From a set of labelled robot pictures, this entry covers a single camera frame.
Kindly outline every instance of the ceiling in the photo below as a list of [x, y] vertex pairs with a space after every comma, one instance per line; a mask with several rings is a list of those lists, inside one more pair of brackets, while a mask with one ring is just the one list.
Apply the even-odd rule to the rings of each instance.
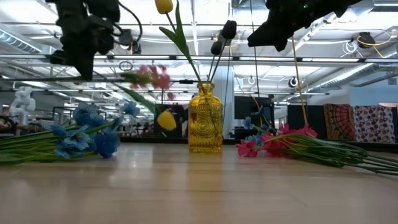
[[[238, 32], [233, 40], [232, 46], [225, 50], [224, 56], [253, 57], [254, 48], [247, 45], [247, 37], [267, 18], [265, 0], [252, 0], [253, 11], [249, 10], [249, 1], [238, 0], [180, 0], [180, 12], [183, 22], [183, 30], [187, 37], [188, 46], [192, 55], [211, 55], [210, 47], [223, 28], [228, 19], [236, 20]], [[159, 26], [169, 27], [167, 18], [160, 15], [155, 7], [154, 1], [148, 0], [120, 0], [130, 8], [140, 19], [143, 26], [141, 40], [142, 55], [181, 55], [180, 51], [159, 30]], [[324, 58], [368, 58], [379, 57], [375, 48], [360, 49], [348, 42], [351, 38], [357, 38], [359, 32], [370, 32], [376, 43], [382, 43], [377, 47], [378, 51], [393, 47], [397, 42], [394, 31], [398, 26], [398, 12], [396, 7], [383, 5], [385, 1], [373, 2], [373, 7], [362, 15], [355, 16], [347, 12], [342, 18], [327, 15], [323, 19], [315, 21], [309, 29], [300, 29], [295, 35], [295, 44], [298, 57], [324, 57]], [[1, 0], [0, 1], [0, 30], [7, 29], [12, 35], [33, 46], [51, 46], [55, 49], [62, 48], [61, 43], [53, 35], [61, 35], [62, 31], [55, 25], [57, 13], [53, 4], [47, 4], [44, 0]], [[120, 26], [123, 29], [132, 29], [136, 36], [139, 27], [134, 18], [124, 9], [121, 9]], [[115, 55], [130, 55], [130, 52], [115, 45], [111, 52]], [[257, 57], [292, 57], [292, 43], [288, 42], [286, 49], [278, 52], [274, 47], [257, 47]], [[0, 42], [0, 54], [27, 54], [4, 42]], [[37, 59], [6, 59], [0, 61], [3, 75], [9, 78], [45, 78], [77, 77], [79, 73], [70, 67], [54, 66], [45, 60]], [[119, 63], [122, 60], [96, 60], [95, 71], [108, 78], [118, 77]], [[181, 60], [128, 60], [134, 68], [140, 64], [164, 64], [168, 66], [168, 73], [173, 80], [195, 79], [192, 68]], [[197, 60], [201, 77], [206, 77], [210, 69], [209, 61]], [[250, 84], [249, 79], [256, 76], [256, 68], [253, 62], [233, 62], [232, 71], [234, 76], [241, 79], [239, 83], [244, 91], [256, 91], [256, 84]], [[304, 86], [310, 86], [331, 75], [333, 72], [356, 64], [349, 63], [299, 63], [298, 72], [303, 80]], [[261, 91], [295, 91], [287, 85], [287, 80], [295, 76], [294, 63], [262, 62], [257, 67], [259, 76], [259, 89]], [[113, 90], [115, 86], [109, 83], [54, 83], [35, 82], [30, 85], [36, 88], [58, 89], [58, 90]], [[185, 102], [191, 98], [196, 91], [196, 85], [175, 83], [170, 88], [176, 94], [176, 101]], [[123, 93], [109, 96], [100, 92], [59, 92], [58, 96], [67, 101], [76, 101], [84, 97], [97, 103], [123, 102], [128, 99]], [[145, 93], [146, 98], [159, 101], [160, 93]]]

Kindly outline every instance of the colorful tapestry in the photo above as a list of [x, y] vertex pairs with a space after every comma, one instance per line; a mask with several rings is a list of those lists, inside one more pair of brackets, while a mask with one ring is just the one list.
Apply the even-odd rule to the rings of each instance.
[[353, 110], [357, 141], [395, 143], [391, 108], [355, 106]]
[[354, 123], [350, 105], [323, 105], [328, 139], [355, 140]]

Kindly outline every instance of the desk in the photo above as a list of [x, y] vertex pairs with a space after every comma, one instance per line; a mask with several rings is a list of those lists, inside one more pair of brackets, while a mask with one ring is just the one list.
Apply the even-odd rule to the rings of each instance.
[[289, 159], [121, 145], [103, 160], [0, 167], [0, 223], [396, 224], [398, 179]]

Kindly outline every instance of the tulip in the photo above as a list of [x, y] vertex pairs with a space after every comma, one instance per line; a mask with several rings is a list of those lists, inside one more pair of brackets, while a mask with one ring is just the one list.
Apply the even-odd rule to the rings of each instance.
[[221, 41], [217, 40], [211, 46], [210, 51], [213, 55], [219, 55], [221, 53], [222, 48], [223, 48], [223, 43]]
[[157, 117], [157, 123], [160, 127], [169, 131], [173, 131], [177, 127], [174, 117], [169, 110], [164, 111]]
[[227, 40], [232, 40], [236, 36], [236, 26], [236, 21], [226, 21], [223, 30], [221, 31], [221, 35]]
[[156, 9], [160, 14], [166, 14], [173, 11], [172, 0], [155, 0]]

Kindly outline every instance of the yellow tulip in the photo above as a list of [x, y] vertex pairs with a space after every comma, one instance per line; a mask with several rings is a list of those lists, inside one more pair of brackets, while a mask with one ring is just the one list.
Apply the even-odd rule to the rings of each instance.
[[164, 111], [159, 115], [159, 117], [157, 117], [157, 123], [160, 127], [169, 131], [173, 131], [177, 127], [173, 115], [168, 110]]
[[172, 0], [155, 0], [157, 11], [160, 14], [166, 14], [173, 11]]

